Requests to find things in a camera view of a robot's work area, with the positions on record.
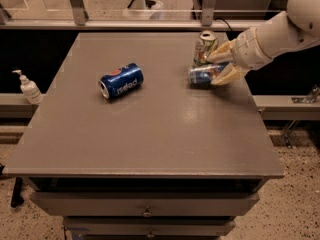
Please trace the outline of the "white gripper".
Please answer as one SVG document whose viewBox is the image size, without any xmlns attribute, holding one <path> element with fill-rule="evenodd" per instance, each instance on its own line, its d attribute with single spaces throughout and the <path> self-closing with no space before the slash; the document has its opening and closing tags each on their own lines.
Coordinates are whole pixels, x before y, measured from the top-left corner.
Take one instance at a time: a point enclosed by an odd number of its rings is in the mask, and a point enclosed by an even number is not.
<svg viewBox="0 0 320 240">
<path fill-rule="evenodd" d="M 258 27 L 251 27 L 240 33 L 235 40 L 223 43 L 207 56 L 210 63 L 228 63 L 221 73 L 215 76 L 211 84 L 223 86 L 239 80 L 247 75 L 249 70 L 259 70 L 271 63 L 261 46 L 261 32 Z"/>
</svg>

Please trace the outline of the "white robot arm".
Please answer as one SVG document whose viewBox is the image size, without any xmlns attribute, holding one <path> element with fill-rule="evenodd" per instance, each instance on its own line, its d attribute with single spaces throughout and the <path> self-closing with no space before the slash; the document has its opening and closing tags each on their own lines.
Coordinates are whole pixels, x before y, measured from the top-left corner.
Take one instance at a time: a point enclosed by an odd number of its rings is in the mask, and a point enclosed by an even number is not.
<svg viewBox="0 0 320 240">
<path fill-rule="evenodd" d="M 288 0 L 286 11 L 241 32 L 208 56 L 209 63 L 227 63 L 211 84 L 226 85 L 284 53 L 309 49 L 319 43 L 320 0 Z"/>
</svg>

